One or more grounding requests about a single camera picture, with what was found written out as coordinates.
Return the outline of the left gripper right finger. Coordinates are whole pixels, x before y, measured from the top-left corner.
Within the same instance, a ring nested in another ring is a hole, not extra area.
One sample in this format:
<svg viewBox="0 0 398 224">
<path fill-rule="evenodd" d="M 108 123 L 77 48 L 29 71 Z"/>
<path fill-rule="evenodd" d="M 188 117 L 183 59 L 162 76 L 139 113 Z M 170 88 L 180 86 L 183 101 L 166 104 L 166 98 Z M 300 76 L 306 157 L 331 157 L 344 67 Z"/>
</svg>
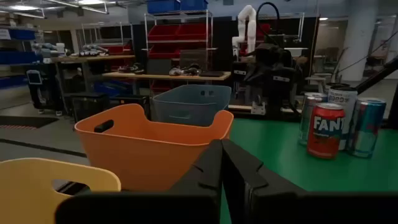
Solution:
<svg viewBox="0 0 398 224">
<path fill-rule="evenodd" d="M 256 156 L 231 140 L 223 140 L 222 145 L 225 156 L 223 185 L 228 199 L 307 193 L 303 188 L 268 169 Z"/>
</svg>

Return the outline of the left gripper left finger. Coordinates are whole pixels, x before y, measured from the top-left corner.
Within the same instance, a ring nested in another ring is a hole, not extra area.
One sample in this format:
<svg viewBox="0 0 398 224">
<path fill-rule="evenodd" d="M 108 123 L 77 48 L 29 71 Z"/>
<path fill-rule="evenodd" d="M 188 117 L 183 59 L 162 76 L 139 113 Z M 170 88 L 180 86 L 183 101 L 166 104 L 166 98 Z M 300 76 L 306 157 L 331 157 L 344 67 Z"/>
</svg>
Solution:
<svg viewBox="0 0 398 224">
<path fill-rule="evenodd" d="M 222 157 L 221 140 L 213 140 L 170 191 L 185 195 L 219 195 Z"/>
</svg>

